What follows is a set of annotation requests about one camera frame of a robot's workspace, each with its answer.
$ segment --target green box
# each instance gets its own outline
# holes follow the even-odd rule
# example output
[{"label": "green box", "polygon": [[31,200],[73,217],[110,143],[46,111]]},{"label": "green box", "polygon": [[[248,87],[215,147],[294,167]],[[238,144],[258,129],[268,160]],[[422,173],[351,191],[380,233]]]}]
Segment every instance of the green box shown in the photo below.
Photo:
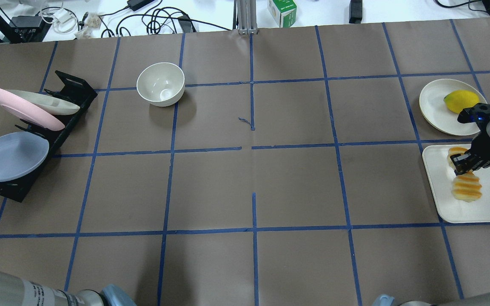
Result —
[{"label": "green box", "polygon": [[268,0],[268,10],[280,28],[289,28],[296,22],[298,6],[293,0]]}]

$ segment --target black dish rack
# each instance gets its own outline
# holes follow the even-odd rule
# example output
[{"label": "black dish rack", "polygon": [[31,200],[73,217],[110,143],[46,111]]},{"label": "black dish rack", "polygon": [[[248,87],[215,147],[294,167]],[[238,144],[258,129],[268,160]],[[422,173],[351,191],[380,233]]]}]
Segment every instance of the black dish rack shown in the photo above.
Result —
[{"label": "black dish rack", "polygon": [[43,168],[45,168],[46,164],[54,156],[56,151],[64,144],[64,141],[66,141],[69,134],[78,123],[80,117],[87,111],[95,97],[97,97],[96,91],[94,91],[94,89],[92,89],[92,87],[82,78],[78,78],[58,70],[56,70],[56,75],[64,83],[63,89],[60,92],[45,89],[46,93],[52,97],[76,104],[80,107],[80,109],[72,115],[55,116],[66,126],[63,130],[57,131],[49,130],[20,119],[20,121],[26,123],[28,127],[25,128],[18,125],[16,125],[16,127],[20,130],[24,130],[45,138],[48,141],[48,154],[41,165],[39,165],[32,172],[22,176],[21,178],[0,182],[0,196],[4,196],[17,202],[22,202],[24,200],[29,190],[33,186],[33,183],[41,174]]}]

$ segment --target rectangular white tray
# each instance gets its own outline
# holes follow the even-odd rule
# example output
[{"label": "rectangular white tray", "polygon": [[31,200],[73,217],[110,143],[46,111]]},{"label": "rectangular white tray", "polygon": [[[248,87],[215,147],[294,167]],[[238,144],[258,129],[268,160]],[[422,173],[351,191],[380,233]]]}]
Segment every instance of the rectangular white tray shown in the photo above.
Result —
[{"label": "rectangular white tray", "polygon": [[474,171],[482,184],[483,196],[479,200],[467,203],[455,199],[451,194],[451,182],[455,173],[447,163],[447,152],[451,147],[469,149],[470,145],[431,145],[422,152],[424,168],[439,215],[450,223],[490,222],[490,167]]}]

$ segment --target pink plate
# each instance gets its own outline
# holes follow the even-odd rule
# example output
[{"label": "pink plate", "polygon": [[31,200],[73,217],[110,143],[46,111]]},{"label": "pink plate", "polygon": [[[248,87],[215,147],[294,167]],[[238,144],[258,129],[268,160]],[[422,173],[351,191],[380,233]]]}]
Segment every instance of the pink plate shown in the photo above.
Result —
[{"label": "pink plate", "polygon": [[66,126],[39,106],[0,88],[0,105],[20,119],[49,130],[62,130]]}]

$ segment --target lemon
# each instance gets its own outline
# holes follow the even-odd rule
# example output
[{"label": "lemon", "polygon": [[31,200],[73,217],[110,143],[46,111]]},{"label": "lemon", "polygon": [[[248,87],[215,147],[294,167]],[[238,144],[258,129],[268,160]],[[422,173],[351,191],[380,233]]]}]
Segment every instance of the lemon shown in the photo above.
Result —
[{"label": "lemon", "polygon": [[472,91],[453,91],[444,97],[444,102],[451,112],[458,114],[463,109],[478,104],[480,97]]}]

